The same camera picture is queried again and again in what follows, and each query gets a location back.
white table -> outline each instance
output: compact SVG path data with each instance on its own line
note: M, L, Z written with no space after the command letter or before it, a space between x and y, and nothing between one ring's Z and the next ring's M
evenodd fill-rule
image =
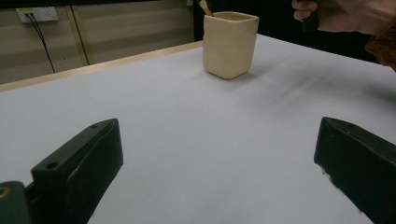
M190 49L1 92L0 182L118 118L124 165L90 223L371 223L313 162L325 116L396 143L396 74L259 35L223 80Z

pen holder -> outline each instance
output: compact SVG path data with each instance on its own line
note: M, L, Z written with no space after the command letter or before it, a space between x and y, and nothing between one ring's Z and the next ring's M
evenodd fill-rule
M245 74L253 59L259 18L238 12L218 12L204 19L204 69L231 79Z

cable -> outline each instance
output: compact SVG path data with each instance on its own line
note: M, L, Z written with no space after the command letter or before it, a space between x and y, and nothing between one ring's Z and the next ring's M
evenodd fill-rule
M55 68L53 67L52 59L50 58L49 50L47 49L46 39L44 38L43 33L41 32L40 26L38 25L38 22L35 19L35 15L33 13L28 13L28 14L25 14L25 16L27 18L29 18L30 23L32 23L33 26L35 27L35 31L37 32L38 36L40 37L41 42L43 43L44 49L47 53L47 57L49 59L50 66L52 68L52 72L55 73Z

wooden table edge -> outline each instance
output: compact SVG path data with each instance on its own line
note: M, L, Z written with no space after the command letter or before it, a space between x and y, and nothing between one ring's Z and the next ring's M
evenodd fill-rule
M113 60L113 61L109 61L109 62L105 62L105 63L97 63L97 64L88 65L88 66L84 66L84 67L80 67L80 68L75 68L75 69L71 69L71 70L67 70L67 71L63 71L63 72L59 72L59 73L55 73L55 74L49 74L49 75L44 75L41 77L33 77L33 78L28 78L28 79L24 79L24 80L20 80L20 81L10 82L10 83L0 85L0 92L12 91L12 90L16 90L19 88L32 86L32 85L40 84L40 83L44 83L44 82L49 82L49 81L53 81L53 80L57 80L57 79L61 79L61 78L81 76L84 74L104 70L104 69L111 68L111 67L121 66L124 64L128 64L128 63L137 63L137 62L145 61L148 59L158 58L158 57L162 57L162 56L173 54L173 53L178 53L178 52L189 50L189 49L197 49L197 48L200 48L201 46L202 46L202 41L197 41L197 42L192 42L189 44L175 46L175 47L168 48L168 49L158 49L158 50L154 50L151 52L142 53L142 54L126 57L126 58L121 58L121 59L117 59L117 60Z

screw hole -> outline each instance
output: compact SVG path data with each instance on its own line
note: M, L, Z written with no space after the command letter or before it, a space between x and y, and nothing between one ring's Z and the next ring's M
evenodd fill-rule
M47 169L54 169L59 165L59 162L52 162L47 165Z
M0 199L6 197L11 192L10 187L2 187L0 188Z

